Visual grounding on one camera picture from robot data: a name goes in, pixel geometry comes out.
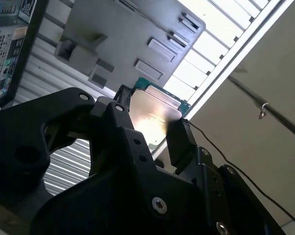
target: gray metal panel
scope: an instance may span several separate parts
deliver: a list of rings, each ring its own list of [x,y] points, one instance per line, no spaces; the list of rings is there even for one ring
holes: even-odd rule
[[[205,29],[204,22],[177,0],[153,1],[153,4],[144,4],[142,1],[135,3],[138,4],[138,10],[130,13],[112,0],[77,1],[63,33],[63,36],[78,44],[85,43],[82,38],[87,39],[86,47],[91,45],[96,36],[107,36],[102,44],[90,50],[95,50],[100,59],[114,66],[109,77],[104,77],[107,79],[106,87],[114,91],[122,84],[132,87],[140,76],[163,87]],[[196,19],[200,27],[197,33],[192,33],[179,23],[183,12]],[[170,31],[182,35],[188,41],[187,47],[179,49],[170,43],[167,40]],[[173,50],[177,54],[175,60],[168,61],[151,50],[148,43],[152,38]],[[138,60],[155,68],[162,76],[154,78],[136,70]]]

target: white wall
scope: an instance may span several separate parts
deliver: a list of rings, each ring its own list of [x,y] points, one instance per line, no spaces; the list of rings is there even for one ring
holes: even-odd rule
[[[295,235],[295,223],[294,222],[290,222],[290,223],[284,225],[282,227],[282,229],[287,235]]]

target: fluorescent light fixture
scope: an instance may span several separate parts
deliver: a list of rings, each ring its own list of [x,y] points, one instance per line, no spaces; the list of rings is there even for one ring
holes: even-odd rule
[[[205,102],[218,89],[224,80],[226,80],[231,72],[238,66],[243,58],[250,52],[255,44],[263,37],[263,35],[269,30],[269,28],[276,22],[276,20],[283,14],[283,12],[292,4],[294,0],[271,0],[270,2],[264,0],[253,1],[256,2],[260,7],[266,7],[262,9],[253,23],[247,28],[244,34],[224,56],[222,61],[216,66],[207,79],[195,91],[192,97],[187,99],[188,103],[192,105],[190,111],[186,115],[187,119],[191,119],[198,112],[198,110],[205,104]],[[181,2],[186,2],[189,6],[192,5],[188,0],[181,0]],[[170,86],[167,86],[167,84],[164,86],[164,88],[168,89],[168,91],[170,91],[170,89],[177,89],[176,86],[180,85],[178,82],[174,84],[174,82],[170,81],[171,79],[172,78],[170,78],[168,81]],[[164,140],[156,149],[156,151],[153,152],[153,158],[157,158],[166,146],[167,143]]]
[[[204,59],[202,56],[200,56],[198,53],[196,53],[194,50],[190,50],[187,55],[184,58],[187,62],[194,65],[196,68],[198,68],[203,73],[208,73],[214,70],[215,66],[211,64],[209,61]]]
[[[228,50],[223,45],[213,39],[208,33],[203,32],[193,48],[214,64],[218,64],[221,55],[225,55]]]
[[[186,60],[183,60],[173,75],[192,88],[199,87],[207,75]]]
[[[206,29],[228,47],[234,44],[235,37],[242,35],[243,31],[207,0],[180,0],[180,2],[201,18],[206,24]]]
[[[235,0],[213,0],[245,29],[250,25],[250,15]]]
[[[248,0],[235,0],[235,1],[254,18],[258,16],[260,11],[250,1]]]
[[[175,76],[171,76],[163,88],[183,100],[189,100],[195,92],[193,88],[177,79]]]

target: screw hole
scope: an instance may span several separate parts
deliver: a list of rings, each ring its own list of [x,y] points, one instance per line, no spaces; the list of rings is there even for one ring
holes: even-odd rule
[[[215,194],[218,195],[218,196],[221,195],[217,190],[215,190]]]
[[[134,143],[136,143],[137,145],[140,145],[140,144],[141,144],[141,141],[139,141],[138,139],[134,139],[133,141],[134,141]]]
[[[81,99],[83,99],[83,100],[89,100],[89,99],[90,99],[89,96],[88,96],[87,94],[84,94],[84,93],[80,93],[80,94],[79,94],[79,97],[80,97]]]
[[[123,111],[124,110],[123,107],[120,106],[120,105],[118,105],[118,104],[116,104],[116,109],[119,110],[119,111]]]
[[[22,146],[15,152],[15,158],[23,164],[34,164],[40,157],[39,151],[33,147]]]
[[[164,208],[164,205],[163,205],[163,203],[162,203],[160,200],[157,200],[157,201],[156,201],[156,206],[157,206],[159,209],[163,209],[163,208]]]
[[[140,156],[139,159],[140,159],[141,162],[143,162],[143,163],[147,162],[147,159],[146,159],[146,157],[144,157],[144,156]]]

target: pipe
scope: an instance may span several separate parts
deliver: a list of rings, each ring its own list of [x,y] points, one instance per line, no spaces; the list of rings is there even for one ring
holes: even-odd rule
[[[295,135],[295,124],[291,122],[289,119],[287,119],[285,116],[280,114],[264,98],[251,91],[249,88],[247,88],[238,80],[236,80],[234,77],[229,76],[228,80],[238,89],[240,89],[244,94],[246,94],[250,99],[252,99],[252,101],[255,103],[257,108],[261,110],[261,112],[267,111],[268,113],[270,113],[277,121],[279,121],[282,125],[284,125]]]

